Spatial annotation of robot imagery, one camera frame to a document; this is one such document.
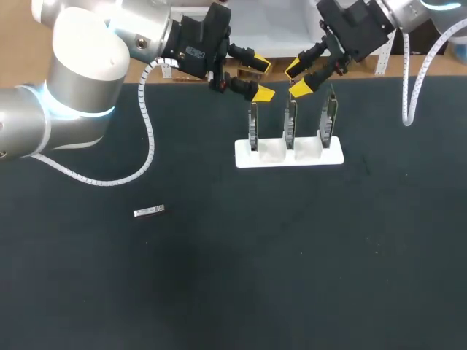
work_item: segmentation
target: black mat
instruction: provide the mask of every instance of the black mat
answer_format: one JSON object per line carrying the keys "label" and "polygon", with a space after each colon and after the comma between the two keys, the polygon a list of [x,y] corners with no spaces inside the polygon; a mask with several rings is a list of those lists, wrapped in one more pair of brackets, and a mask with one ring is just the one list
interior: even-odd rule
{"label": "black mat", "polygon": [[[132,184],[1,165],[0,349],[465,349],[467,79],[429,79],[411,128],[399,79],[334,86],[342,166],[236,169],[247,104],[202,85],[149,88],[157,157]],[[260,136],[281,135],[286,87]],[[299,136],[323,93],[300,101]],[[53,157],[138,169],[136,86],[117,110],[99,145]]]}

